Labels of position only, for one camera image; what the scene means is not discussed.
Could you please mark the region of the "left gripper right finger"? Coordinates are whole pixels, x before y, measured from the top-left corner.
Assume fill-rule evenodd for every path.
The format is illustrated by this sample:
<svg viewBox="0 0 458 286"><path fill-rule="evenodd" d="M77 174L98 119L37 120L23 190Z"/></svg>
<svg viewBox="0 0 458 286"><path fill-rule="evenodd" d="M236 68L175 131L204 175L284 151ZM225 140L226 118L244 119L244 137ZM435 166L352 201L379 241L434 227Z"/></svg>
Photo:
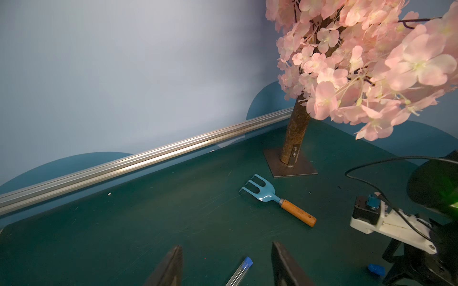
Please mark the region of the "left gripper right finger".
<svg viewBox="0 0 458 286"><path fill-rule="evenodd" d="M273 241L271 262L275 286L314 286L305 271L279 241Z"/></svg>

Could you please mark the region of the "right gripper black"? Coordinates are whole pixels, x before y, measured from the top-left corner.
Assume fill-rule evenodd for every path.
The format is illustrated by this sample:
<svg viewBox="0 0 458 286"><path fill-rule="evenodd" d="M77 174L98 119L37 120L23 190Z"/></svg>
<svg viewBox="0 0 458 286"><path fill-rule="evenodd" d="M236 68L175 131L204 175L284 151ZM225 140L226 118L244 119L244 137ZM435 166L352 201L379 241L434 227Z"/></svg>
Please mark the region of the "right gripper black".
<svg viewBox="0 0 458 286"><path fill-rule="evenodd" d="M456 286L458 284L458 223L435 225L434 238L440 239L437 253L431 255L408 244L404 254L394 253L403 243L392 239L382 258L392 264L383 285L395 286L398 281L408 279L423 286Z"/></svg>

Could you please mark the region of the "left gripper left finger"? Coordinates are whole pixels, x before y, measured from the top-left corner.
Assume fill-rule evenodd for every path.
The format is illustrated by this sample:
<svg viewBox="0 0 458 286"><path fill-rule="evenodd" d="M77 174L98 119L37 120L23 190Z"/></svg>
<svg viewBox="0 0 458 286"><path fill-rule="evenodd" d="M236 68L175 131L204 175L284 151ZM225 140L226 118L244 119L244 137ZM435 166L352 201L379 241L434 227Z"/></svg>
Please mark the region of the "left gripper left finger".
<svg viewBox="0 0 458 286"><path fill-rule="evenodd" d="M148 277L145 286L181 286L183 275L183 250L176 245L167 252Z"/></svg>

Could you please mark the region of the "blue stopper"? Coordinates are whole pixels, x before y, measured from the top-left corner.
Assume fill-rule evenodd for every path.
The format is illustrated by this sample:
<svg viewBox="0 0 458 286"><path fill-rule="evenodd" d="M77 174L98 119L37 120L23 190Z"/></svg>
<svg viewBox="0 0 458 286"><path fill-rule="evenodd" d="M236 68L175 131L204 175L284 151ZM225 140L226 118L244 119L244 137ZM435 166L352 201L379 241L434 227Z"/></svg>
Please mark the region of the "blue stopper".
<svg viewBox="0 0 458 286"><path fill-rule="evenodd" d="M246 257L242 263L242 269L249 269L252 265L252 259L250 257Z"/></svg>
<svg viewBox="0 0 458 286"><path fill-rule="evenodd" d="M386 275L386 270L383 266L376 265L376 264L369 264L367 269L374 275L377 276L385 276Z"/></svg>

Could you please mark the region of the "clear test tube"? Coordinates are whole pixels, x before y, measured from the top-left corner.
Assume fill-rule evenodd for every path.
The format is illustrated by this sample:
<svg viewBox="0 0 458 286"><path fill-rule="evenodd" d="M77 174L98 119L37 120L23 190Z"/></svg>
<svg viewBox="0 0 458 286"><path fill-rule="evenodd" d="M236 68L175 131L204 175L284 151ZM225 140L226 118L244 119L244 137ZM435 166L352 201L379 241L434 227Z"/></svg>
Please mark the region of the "clear test tube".
<svg viewBox="0 0 458 286"><path fill-rule="evenodd" d="M225 286L238 286L249 269L242 269L242 264L236 269L235 273L231 276Z"/></svg>

